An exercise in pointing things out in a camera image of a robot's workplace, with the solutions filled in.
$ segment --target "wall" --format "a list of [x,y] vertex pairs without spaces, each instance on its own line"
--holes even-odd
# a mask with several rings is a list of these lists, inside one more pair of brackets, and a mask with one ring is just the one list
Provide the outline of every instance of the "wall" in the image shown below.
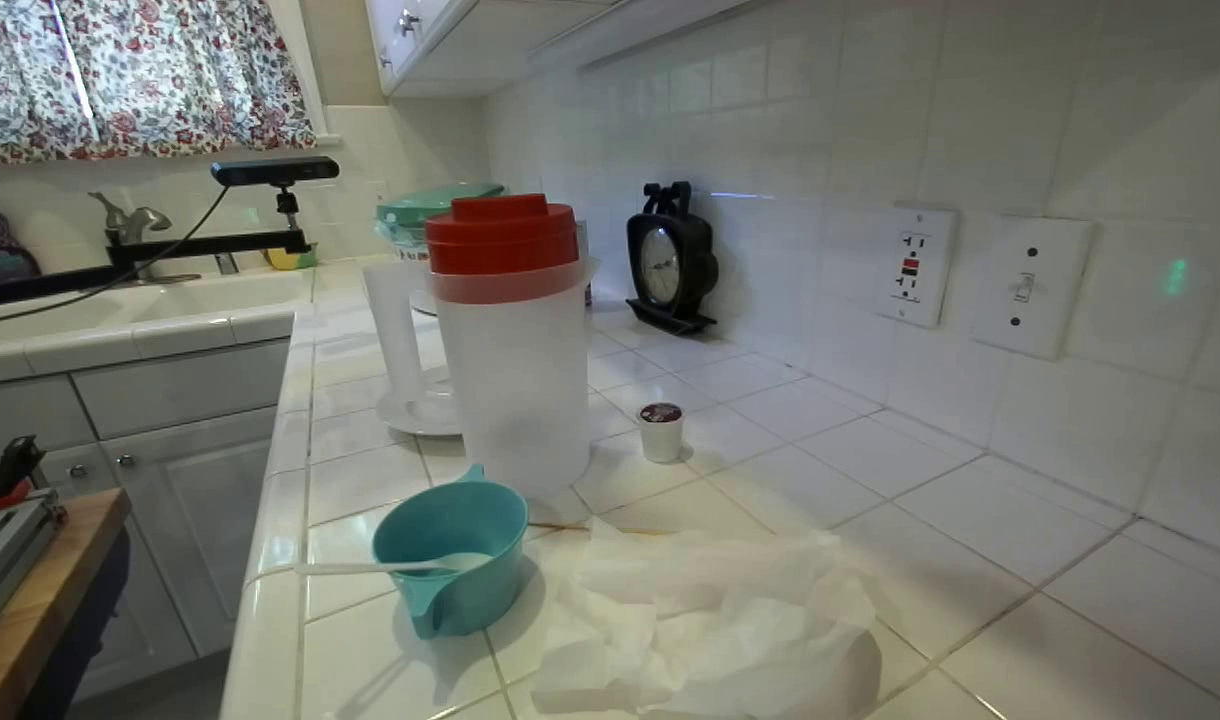
[[[326,131],[338,134],[338,178],[297,182],[299,220],[320,255],[365,255],[378,248],[371,204],[422,182],[484,174],[484,110],[467,98],[442,104],[326,104]],[[0,169],[0,213],[14,234],[38,255],[44,270],[109,265],[104,213],[86,190],[104,190],[122,209],[160,209],[172,226],[189,232],[219,182],[209,174],[210,154],[197,159],[109,159],[109,165],[18,165]],[[273,186],[234,186],[203,223],[210,232],[284,226]],[[172,258],[168,266],[209,266],[210,258]]]
[[[1220,0],[777,0],[489,131],[505,182],[576,199],[599,295],[638,182],[692,174],[733,339],[1220,549]],[[960,213],[938,328],[873,314],[899,199]],[[1065,360],[966,337],[1007,215],[1094,223]]]

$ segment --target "red pitcher lid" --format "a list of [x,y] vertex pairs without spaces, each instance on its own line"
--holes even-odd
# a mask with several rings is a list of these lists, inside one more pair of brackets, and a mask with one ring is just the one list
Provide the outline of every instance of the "red pitcher lid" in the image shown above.
[[426,223],[433,270],[501,276],[576,265],[576,220],[543,197],[473,197]]

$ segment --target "kitchen counter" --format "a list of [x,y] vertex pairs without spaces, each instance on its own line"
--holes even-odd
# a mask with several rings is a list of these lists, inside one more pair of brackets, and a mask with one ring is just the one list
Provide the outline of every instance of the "kitchen counter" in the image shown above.
[[[529,584],[484,634],[426,650],[387,574],[303,579],[290,569],[366,558],[390,504],[459,476],[459,438],[390,436],[376,410],[383,391],[360,265],[310,270],[246,554],[228,720],[540,717],[529,689],[552,584]],[[682,404],[682,464],[638,456],[626,417],[646,398]],[[1183,584],[1215,579],[1206,591],[1220,591],[1220,558],[1121,508],[753,349],[672,339],[618,307],[592,310],[592,436],[568,517],[630,532],[837,532],[879,606],[874,717],[1220,717],[1220,673],[1174,654],[1146,625],[1121,625],[1094,603],[1121,574],[1089,572],[1101,551],[1174,554],[1201,569]],[[529,554],[555,579],[579,539],[529,532]]]
[[44,674],[122,529],[127,495],[95,492],[69,498],[65,508],[51,545],[0,613],[0,717],[14,717]]

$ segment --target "floral curtain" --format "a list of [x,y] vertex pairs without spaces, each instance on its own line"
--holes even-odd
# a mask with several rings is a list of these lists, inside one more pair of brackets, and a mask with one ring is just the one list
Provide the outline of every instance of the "floral curtain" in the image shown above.
[[263,0],[0,0],[0,159],[310,142]]

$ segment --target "clear plastic pitcher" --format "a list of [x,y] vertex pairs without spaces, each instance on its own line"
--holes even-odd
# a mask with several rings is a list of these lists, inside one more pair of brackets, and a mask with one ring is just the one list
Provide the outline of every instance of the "clear plastic pitcher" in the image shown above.
[[426,223],[462,447],[549,508],[587,469],[587,314],[571,209],[457,199]]

